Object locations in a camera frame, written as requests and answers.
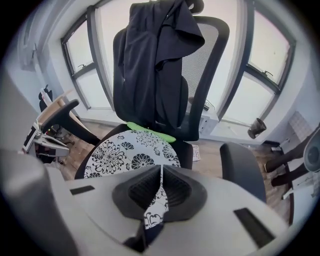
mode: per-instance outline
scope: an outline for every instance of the black armrest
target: black armrest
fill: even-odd
[[[53,125],[60,125],[79,139],[97,145],[100,141],[94,134],[78,124],[70,116],[70,111],[79,105],[79,101],[74,99],[54,112],[43,124],[42,132],[47,132]]]
[[[264,178],[254,154],[246,147],[228,142],[220,147],[222,178],[250,192],[264,203]]]

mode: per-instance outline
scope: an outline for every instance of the floor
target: floor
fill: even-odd
[[[84,122],[84,125],[100,139],[113,129],[104,124],[91,122]],[[94,147],[73,135],[71,135],[69,139],[74,141],[74,145],[68,144],[70,145],[70,154],[63,160],[65,164],[59,166],[66,181],[74,179],[81,162]],[[192,142],[192,144],[199,146],[201,157],[200,161],[193,162],[192,169],[206,176],[222,178],[222,164],[219,149],[223,142],[200,139]],[[272,153],[271,148],[265,145],[249,147],[249,149],[255,155],[264,179],[266,203],[289,224],[290,198],[288,197],[285,200],[281,198],[289,188],[287,185],[277,187],[272,187],[271,185],[271,179],[278,174],[283,174],[285,172],[284,168],[278,169],[273,173],[266,173],[264,171],[264,164],[266,161],[276,157],[276,153]]]

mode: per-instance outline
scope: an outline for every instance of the black mug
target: black mug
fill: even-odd
[[[249,128],[248,135],[250,136],[250,138],[255,139],[259,134],[261,134],[266,129],[267,127],[264,121],[262,121],[260,118],[257,118]]]

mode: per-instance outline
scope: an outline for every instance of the gray plastic surface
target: gray plastic surface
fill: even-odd
[[[208,178],[192,170],[171,167],[199,181],[207,190],[207,201],[192,219],[164,225],[160,235],[145,251],[152,256],[166,255],[247,255],[258,248],[234,210],[248,208],[276,237],[287,224],[265,203],[240,186],[220,178]]]
[[[69,189],[83,186],[94,187],[94,190],[74,195],[74,199],[81,205],[81,208],[84,209],[93,222],[113,238],[123,243],[129,237],[136,235],[140,220],[122,215],[112,199],[112,191],[120,183],[149,169],[149,167],[145,167],[109,176],[69,180],[66,184]]]

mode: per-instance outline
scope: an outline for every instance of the window pane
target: window pane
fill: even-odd
[[[70,37],[67,42],[73,70],[76,73],[83,66],[92,63],[92,56],[89,45],[87,21],[85,21]]]
[[[83,74],[76,80],[83,96],[92,108],[110,108],[109,101],[95,69]]]
[[[265,111],[274,93],[245,73],[223,119],[251,125]]]
[[[149,2],[149,0],[112,0],[101,6],[97,11],[102,58],[112,88],[114,84],[114,38],[120,30],[127,27],[131,5],[143,2]]]
[[[262,14],[254,12],[253,41],[249,64],[260,70],[268,71],[267,76],[279,83],[285,68],[289,42],[284,35]]]

